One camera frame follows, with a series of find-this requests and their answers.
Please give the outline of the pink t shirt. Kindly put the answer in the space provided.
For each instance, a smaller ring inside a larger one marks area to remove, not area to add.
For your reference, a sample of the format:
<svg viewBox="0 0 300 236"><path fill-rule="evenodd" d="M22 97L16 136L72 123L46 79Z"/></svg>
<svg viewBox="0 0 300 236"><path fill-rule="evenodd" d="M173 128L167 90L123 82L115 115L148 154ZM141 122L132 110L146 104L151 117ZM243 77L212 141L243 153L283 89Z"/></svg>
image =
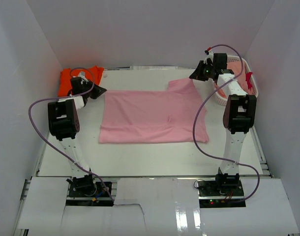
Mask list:
<svg viewBox="0 0 300 236"><path fill-rule="evenodd" d="M196 123L194 118L203 103L193 81L173 80L165 91L110 90L100 126L101 144L158 144L209 141L205 126L206 110Z"/></svg>

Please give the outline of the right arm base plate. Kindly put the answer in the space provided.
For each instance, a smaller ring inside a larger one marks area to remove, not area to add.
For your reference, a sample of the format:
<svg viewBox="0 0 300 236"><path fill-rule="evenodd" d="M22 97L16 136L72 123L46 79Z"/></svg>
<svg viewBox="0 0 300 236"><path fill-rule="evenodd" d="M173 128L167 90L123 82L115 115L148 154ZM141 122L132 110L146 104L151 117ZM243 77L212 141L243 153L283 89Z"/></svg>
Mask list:
<svg viewBox="0 0 300 236"><path fill-rule="evenodd" d="M237 187L218 189L215 180L198 179L193 183L198 191L200 208L235 208L246 207L241 182Z"/></svg>

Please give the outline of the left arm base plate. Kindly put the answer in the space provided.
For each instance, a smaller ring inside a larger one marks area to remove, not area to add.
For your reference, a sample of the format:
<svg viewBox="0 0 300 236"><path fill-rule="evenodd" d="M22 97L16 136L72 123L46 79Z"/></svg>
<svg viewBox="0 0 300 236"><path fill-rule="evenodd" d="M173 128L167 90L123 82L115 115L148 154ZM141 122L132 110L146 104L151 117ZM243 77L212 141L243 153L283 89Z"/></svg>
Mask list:
<svg viewBox="0 0 300 236"><path fill-rule="evenodd" d="M66 206L74 207L112 207L113 201L106 190L112 193L113 183L105 182L106 187L101 182L96 182L93 188L76 189L73 183L69 184L66 197Z"/></svg>

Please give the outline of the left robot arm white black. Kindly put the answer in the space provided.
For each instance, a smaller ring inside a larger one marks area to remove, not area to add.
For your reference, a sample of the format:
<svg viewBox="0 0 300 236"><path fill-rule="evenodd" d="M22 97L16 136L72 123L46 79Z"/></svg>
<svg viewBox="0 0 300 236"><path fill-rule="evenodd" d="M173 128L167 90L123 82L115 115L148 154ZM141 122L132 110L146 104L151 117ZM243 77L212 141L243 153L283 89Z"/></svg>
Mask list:
<svg viewBox="0 0 300 236"><path fill-rule="evenodd" d="M68 162L72 179L69 183L75 191L91 197L97 192L97 185L92 174L88 173L91 169L76 139L76 134L80 131L77 111L86 106L89 98L97 99L107 90L94 85L82 72L72 77L70 83L71 89L67 98L48 103L49 131L63 147L64 154L70 157Z"/></svg>

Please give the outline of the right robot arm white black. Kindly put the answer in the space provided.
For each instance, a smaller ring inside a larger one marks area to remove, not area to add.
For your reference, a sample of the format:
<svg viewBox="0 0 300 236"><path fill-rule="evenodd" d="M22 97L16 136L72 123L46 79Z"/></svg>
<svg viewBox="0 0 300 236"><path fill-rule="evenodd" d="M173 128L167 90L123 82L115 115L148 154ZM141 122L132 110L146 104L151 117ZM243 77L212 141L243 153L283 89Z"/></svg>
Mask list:
<svg viewBox="0 0 300 236"><path fill-rule="evenodd" d="M220 196L232 194L239 188L240 154L243 141L254 125L257 98L246 93L237 81L237 75L227 68L227 54L205 51L206 58L201 60L190 79L207 81L212 79L223 90L227 102L223 114L226 129L224 156L215 177L215 191Z"/></svg>

